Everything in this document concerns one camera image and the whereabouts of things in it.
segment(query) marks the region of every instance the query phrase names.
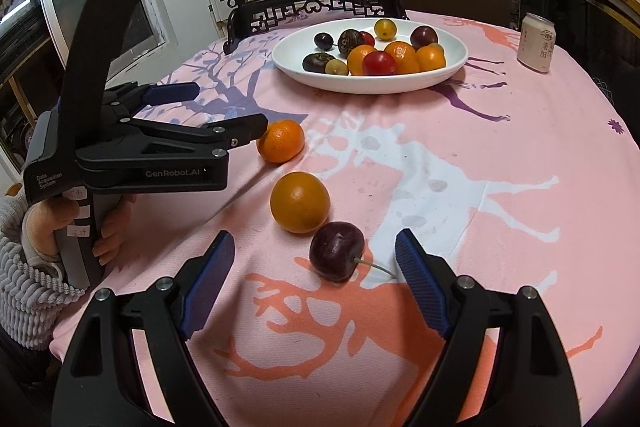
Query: gray corduroy sleeve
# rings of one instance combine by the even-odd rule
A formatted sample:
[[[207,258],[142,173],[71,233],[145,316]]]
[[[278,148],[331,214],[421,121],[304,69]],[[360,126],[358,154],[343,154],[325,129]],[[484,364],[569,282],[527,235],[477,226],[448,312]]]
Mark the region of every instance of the gray corduroy sleeve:
[[[27,209],[24,190],[0,199],[0,327],[21,346],[43,350],[62,308],[84,290],[29,266],[22,247],[28,238],[20,237]]]

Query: blue gripper pad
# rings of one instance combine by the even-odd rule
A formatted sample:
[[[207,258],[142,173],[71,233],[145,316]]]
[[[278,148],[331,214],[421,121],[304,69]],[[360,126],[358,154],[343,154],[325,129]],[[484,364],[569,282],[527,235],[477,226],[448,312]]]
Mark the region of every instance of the blue gripper pad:
[[[236,258],[236,242],[228,232],[225,232],[222,241],[214,243],[211,248],[214,251],[209,261],[202,267],[184,298],[184,315],[179,330],[186,339],[204,328]]]
[[[447,316],[447,297],[429,270],[425,252],[409,229],[396,235],[396,261],[427,326],[448,340],[453,325]]]
[[[143,95],[142,103],[156,106],[165,103],[187,102],[200,94],[200,86],[195,82],[152,86]]]

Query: white deer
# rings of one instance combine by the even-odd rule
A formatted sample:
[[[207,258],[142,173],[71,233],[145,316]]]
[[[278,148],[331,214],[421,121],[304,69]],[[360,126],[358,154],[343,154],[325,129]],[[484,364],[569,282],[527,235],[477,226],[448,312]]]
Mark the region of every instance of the white deer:
[[[330,178],[350,162],[359,166],[363,162],[374,161],[402,172],[402,180],[393,191],[385,217],[369,239],[369,248],[382,266],[395,266],[396,234],[409,228],[426,251],[443,256],[455,269],[466,230],[478,211],[493,214],[511,229],[520,230],[544,243],[558,240],[558,228],[548,232],[534,230],[519,222],[490,197],[492,194],[547,190],[558,183],[557,177],[538,185],[470,180],[462,169],[434,155],[421,142],[399,140],[404,124],[398,123],[390,128],[373,125],[362,130],[366,119],[364,115],[353,117],[344,112],[340,117],[348,123],[341,125],[339,119],[333,122],[321,120],[332,127],[328,134],[314,129],[307,131],[311,151],[337,160],[335,168],[314,172],[318,178]],[[328,139],[331,137],[346,140],[348,146],[344,150],[334,149]],[[372,271],[362,285],[374,287],[383,281]]]

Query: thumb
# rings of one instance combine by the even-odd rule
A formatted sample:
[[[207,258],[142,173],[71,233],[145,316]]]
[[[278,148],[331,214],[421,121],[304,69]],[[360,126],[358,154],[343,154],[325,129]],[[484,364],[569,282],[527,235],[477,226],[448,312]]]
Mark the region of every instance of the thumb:
[[[26,227],[33,248],[50,257],[58,254],[53,232],[72,223],[79,212],[78,202],[66,198],[51,198],[33,205]]]

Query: tablecloth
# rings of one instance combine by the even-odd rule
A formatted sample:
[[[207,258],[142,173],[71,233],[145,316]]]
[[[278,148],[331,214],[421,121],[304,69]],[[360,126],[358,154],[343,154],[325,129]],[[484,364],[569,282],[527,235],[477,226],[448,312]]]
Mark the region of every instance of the tablecloth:
[[[309,235],[271,217],[274,183],[290,171],[318,176],[332,220],[367,238],[366,255],[399,273],[396,233],[411,229],[430,253],[485,288],[537,287],[570,359],[586,422],[615,388],[640,344],[640,162],[625,123],[590,77],[556,48],[551,72],[516,61],[519,34],[470,20],[409,12],[469,48],[451,80],[404,94],[356,96],[298,84],[270,52],[292,20],[243,41],[222,41],[162,82],[195,81],[193,102],[142,118],[199,126],[263,112],[300,122],[306,147],[266,164],[254,144],[234,150],[223,192],[155,194],[136,204],[130,236],[101,286],[146,289],[202,254],[219,230],[236,261],[205,329],[188,346],[232,427],[402,425],[442,343],[402,281],[359,267],[345,285],[319,279]],[[63,358],[86,301],[54,333]],[[481,403],[495,352],[487,333],[463,417]],[[143,335],[136,336],[154,412],[170,417]]]

